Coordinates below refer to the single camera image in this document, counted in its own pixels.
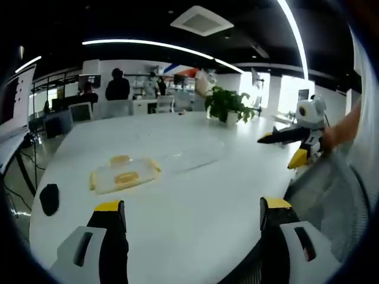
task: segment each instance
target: green leaves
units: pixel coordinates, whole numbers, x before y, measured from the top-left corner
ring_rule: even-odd
[[[210,115],[217,117],[220,121],[226,122],[228,111],[238,113],[238,119],[243,119],[247,122],[248,119],[254,117],[254,110],[247,108],[242,104],[244,97],[250,98],[247,93],[242,93],[241,96],[235,91],[224,90],[221,87],[215,86],[212,88],[212,95],[205,99],[205,109],[210,107]]]

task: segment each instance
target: plastic container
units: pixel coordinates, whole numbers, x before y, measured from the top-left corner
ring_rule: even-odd
[[[151,159],[129,159],[117,156],[110,164],[91,172],[90,189],[97,194],[120,191],[159,177],[160,167]]]

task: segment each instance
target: led strip light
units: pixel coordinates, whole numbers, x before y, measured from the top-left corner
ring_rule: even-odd
[[[209,56],[207,54],[204,54],[204,53],[192,50],[192,49],[186,49],[186,48],[180,47],[180,46],[173,46],[172,44],[158,43],[156,41],[148,41],[148,40],[118,40],[118,39],[116,39],[116,40],[90,40],[90,41],[84,41],[84,42],[82,42],[82,44],[84,46],[87,46],[89,44],[101,44],[101,43],[139,43],[139,44],[150,44],[152,46],[167,47],[169,49],[176,49],[176,50],[192,53],[192,54],[204,57],[204,58],[209,59],[209,60],[213,60],[214,59],[217,63],[220,63],[220,64],[222,64],[222,65],[224,65],[226,67],[229,67],[229,68],[231,68],[231,69],[233,69],[233,70],[235,70],[235,71],[237,71],[239,73],[244,73],[243,70],[237,68],[234,65],[226,63],[226,62],[224,62],[224,61],[222,61],[220,59],[213,58],[212,56]]]
[[[18,68],[15,73],[18,73],[20,72],[21,70],[23,70],[25,67],[28,67],[30,64],[33,64],[34,62],[40,60],[42,57],[41,56],[38,56],[32,60],[30,60],[29,62],[25,63],[24,65],[22,65],[20,68]]]
[[[303,41],[301,39],[300,32],[298,30],[295,18],[285,0],[278,0],[280,7],[282,8],[285,16],[287,17],[288,22],[290,23],[292,32],[294,33],[295,40],[297,43],[298,52],[300,53],[301,64],[303,65],[304,79],[309,80],[308,76],[308,65],[306,58],[306,51],[304,49]]]

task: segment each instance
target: ceiling vent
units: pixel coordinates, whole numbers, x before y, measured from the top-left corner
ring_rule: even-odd
[[[231,22],[200,6],[185,11],[171,26],[203,37],[234,27]]]

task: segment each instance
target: computer mouse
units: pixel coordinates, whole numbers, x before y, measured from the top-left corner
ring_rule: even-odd
[[[57,212],[59,207],[59,190],[55,183],[46,185],[40,193],[40,201],[43,212],[47,216]]]

